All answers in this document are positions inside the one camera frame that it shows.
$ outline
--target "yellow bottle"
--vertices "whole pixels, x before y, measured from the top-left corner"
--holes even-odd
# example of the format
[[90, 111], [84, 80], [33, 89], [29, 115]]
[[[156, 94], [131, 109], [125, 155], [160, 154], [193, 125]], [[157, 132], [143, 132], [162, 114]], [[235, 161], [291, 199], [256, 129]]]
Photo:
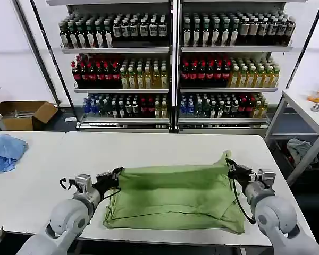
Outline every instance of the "yellow bottle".
[[243, 66], [241, 69], [241, 73], [238, 75], [238, 79], [236, 81], [236, 88], [244, 88], [245, 87], [245, 81], [247, 78], [247, 69], [248, 67]]
[[270, 79], [270, 87], [275, 88], [276, 84], [278, 83], [279, 79], [279, 72], [280, 72], [280, 67], [276, 67], [274, 72], [272, 73], [271, 79]]
[[151, 89], [152, 86], [153, 86], [153, 82], [152, 82], [152, 77], [151, 77], [149, 66], [145, 67], [144, 79], [145, 79], [145, 88], [146, 89]]
[[255, 66], [251, 66], [249, 72], [247, 73], [247, 78], [245, 80], [245, 87], [246, 88], [252, 88], [253, 87], [255, 69], [256, 69]]
[[269, 87], [271, 76], [272, 76], [272, 71], [273, 71], [272, 66], [269, 65], [266, 67], [266, 72], [265, 72], [264, 76], [262, 77], [262, 81], [260, 84], [261, 88], [268, 88]]
[[156, 88], [156, 89], [161, 88], [161, 86], [162, 86], [162, 84], [161, 84], [161, 76], [160, 76], [160, 71], [158, 70], [158, 66], [154, 66], [153, 80], [154, 80], [153, 88]]
[[253, 81], [253, 88], [260, 88], [261, 81], [265, 73], [265, 68], [263, 66], [259, 65], [258, 67], [259, 67], [259, 70], [255, 74], [254, 81]]
[[232, 75], [228, 80], [228, 86], [227, 86], [228, 88], [236, 87], [236, 81], [238, 80], [238, 76], [239, 76], [239, 67], [234, 66]]
[[167, 74], [166, 74], [166, 67], [165, 66], [161, 67], [161, 84], [162, 84], [162, 89], [168, 88], [168, 81], [167, 81]]

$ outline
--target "green towel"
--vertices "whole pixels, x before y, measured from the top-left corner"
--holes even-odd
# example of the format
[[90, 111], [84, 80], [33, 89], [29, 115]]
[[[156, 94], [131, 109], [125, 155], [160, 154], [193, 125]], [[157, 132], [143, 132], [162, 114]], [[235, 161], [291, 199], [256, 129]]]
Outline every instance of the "green towel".
[[228, 228], [244, 231], [244, 216], [227, 177], [225, 151], [213, 165], [124, 169], [121, 192], [110, 197], [107, 228], [186, 230]]

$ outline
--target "bottle label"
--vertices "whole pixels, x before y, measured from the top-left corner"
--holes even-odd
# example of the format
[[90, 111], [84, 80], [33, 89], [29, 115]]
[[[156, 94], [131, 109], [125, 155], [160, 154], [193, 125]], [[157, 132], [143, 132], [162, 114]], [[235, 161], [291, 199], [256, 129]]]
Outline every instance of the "bottle label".
[[230, 82], [230, 87], [231, 88], [235, 88], [235, 85], [236, 85], [236, 81], [238, 80], [238, 77], [237, 76], [233, 76], [232, 77], [232, 80]]
[[118, 118], [118, 113], [117, 113], [116, 110], [113, 110], [113, 111], [112, 111], [112, 114], [113, 114], [113, 117], [114, 117], [114, 118]]
[[165, 25], [158, 25], [158, 34], [159, 36], [166, 36], [166, 24]]
[[150, 78], [145, 78], [145, 87], [147, 89], [151, 89], [151, 79]]
[[104, 48], [103, 37], [100, 33], [96, 34], [99, 48]]
[[62, 38], [64, 48], [68, 49], [69, 48], [69, 41], [68, 41], [68, 38], [66, 37], [66, 35], [60, 35], [60, 38]]
[[262, 81], [262, 76], [258, 76], [256, 81], [255, 81], [254, 88], [259, 88], [261, 81]]
[[143, 77], [137, 77], [137, 81], [138, 81], [138, 88], [139, 89], [144, 89]]
[[121, 115], [121, 118], [124, 118], [124, 115], [125, 115], [124, 110], [119, 110], [119, 114]]
[[90, 47], [95, 48], [95, 40], [94, 40], [94, 36], [92, 33], [87, 34], [87, 39], [89, 40]]
[[168, 118], [167, 110], [162, 110], [162, 118]]
[[204, 79], [205, 76], [206, 76], [205, 73], [199, 73], [199, 74], [197, 75], [197, 77], [198, 77], [199, 79]]
[[126, 78], [122, 78], [122, 85], [123, 85], [123, 89], [127, 89], [128, 88], [128, 82]]
[[223, 110], [219, 110], [217, 112], [217, 118], [221, 118], [222, 117], [222, 114], [223, 114]]
[[190, 32], [184, 32], [184, 46], [189, 46]]
[[238, 33], [236, 31], [232, 32], [232, 35], [230, 37], [230, 44], [229, 46], [235, 46], [236, 38], [238, 36]]
[[133, 77], [129, 78], [130, 89], [135, 89], [135, 80]]
[[73, 77], [75, 80], [80, 80], [80, 74], [74, 74]]
[[158, 35], [158, 28], [157, 25], [150, 25], [150, 36], [157, 36]]
[[211, 110], [211, 118], [214, 118], [214, 117], [215, 117], [215, 113], [216, 113], [215, 110]]
[[137, 25], [131, 25], [130, 26], [131, 36], [137, 37], [138, 36], [138, 27]]
[[278, 28], [278, 31], [276, 32], [276, 34], [278, 36], [283, 36], [285, 34], [286, 27], [287, 27], [287, 25], [279, 25], [279, 28]]
[[249, 76], [249, 77], [248, 77], [246, 88], [251, 88], [251, 87], [252, 87], [252, 85], [253, 85], [253, 80], [254, 80], [254, 77], [253, 77], [253, 76]]
[[161, 77], [161, 81], [162, 81], [162, 89], [166, 89], [167, 88], [166, 76]]
[[228, 32], [225, 31], [222, 33], [222, 39], [221, 39], [221, 46], [225, 46], [227, 43], [227, 39], [228, 39]]
[[77, 43], [77, 39], [76, 39], [75, 35], [70, 35], [70, 38], [71, 38], [73, 48], [78, 49], [78, 43]]
[[251, 24], [249, 27], [248, 34], [251, 36], [255, 36], [258, 28], [259, 28], [258, 24]]
[[246, 81], [246, 77], [245, 76], [241, 76], [240, 83], [239, 83], [239, 88], [243, 88], [245, 86], [245, 81]]
[[123, 35], [123, 37], [129, 37], [130, 36], [128, 25], [123, 25], [122, 26], [122, 35]]
[[260, 36], [264, 36], [264, 35], [266, 35], [266, 33], [267, 33], [267, 25], [261, 24], [261, 25], [259, 26], [259, 32], [258, 32], [258, 34], [259, 34]]
[[85, 47], [86, 47], [86, 43], [85, 43], [84, 35], [79, 34], [79, 35], [78, 35], [78, 38], [79, 38], [79, 41], [80, 41], [81, 47], [82, 47], [82, 48], [85, 48]]
[[212, 36], [212, 46], [215, 46], [219, 38], [219, 32], [214, 31]]
[[122, 36], [122, 29], [121, 27], [113, 27], [113, 35], [115, 35], [115, 37], [121, 37]]
[[208, 40], [209, 40], [209, 32], [205, 31], [205, 32], [203, 32], [202, 46], [204, 46], [204, 47], [207, 46]]
[[149, 35], [149, 29], [147, 25], [141, 25], [140, 26], [140, 35], [142, 37], [147, 37]]
[[198, 45], [199, 37], [200, 37], [200, 32], [194, 32], [194, 37], [193, 37], [193, 41], [192, 41], [193, 46], [196, 47]]
[[110, 33], [106, 33], [105, 34], [105, 38], [106, 38], [106, 43], [108, 48], [112, 48], [112, 37]]

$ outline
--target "shelf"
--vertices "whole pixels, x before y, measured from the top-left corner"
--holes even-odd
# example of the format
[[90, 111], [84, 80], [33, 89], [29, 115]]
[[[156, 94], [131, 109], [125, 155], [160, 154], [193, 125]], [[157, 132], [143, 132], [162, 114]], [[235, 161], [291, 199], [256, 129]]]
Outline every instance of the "shelf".
[[165, 94], [169, 93], [169, 89], [74, 89], [76, 93], [116, 93], [116, 94]]
[[268, 124], [267, 118], [179, 118], [179, 124]]
[[278, 88], [215, 88], [215, 89], [180, 89], [181, 93], [257, 93], [275, 92]]
[[168, 118], [104, 118], [104, 117], [86, 117], [83, 118], [83, 123], [95, 123], [102, 125], [113, 125], [113, 124], [123, 124], [123, 125], [168, 125]]
[[46, 0], [50, 6], [57, 5], [82, 5], [82, 4], [142, 4], [142, 3], [167, 3], [164, 0]]
[[289, 52], [292, 49], [288, 46], [183, 46], [182, 52]]

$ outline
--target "white wall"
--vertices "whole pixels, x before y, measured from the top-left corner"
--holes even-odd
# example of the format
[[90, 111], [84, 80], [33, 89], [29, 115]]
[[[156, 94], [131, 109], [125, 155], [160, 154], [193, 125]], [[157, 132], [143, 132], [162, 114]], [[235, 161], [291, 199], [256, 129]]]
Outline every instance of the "white wall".
[[0, 101], [54, 102], [10, 0], [0, 1]]

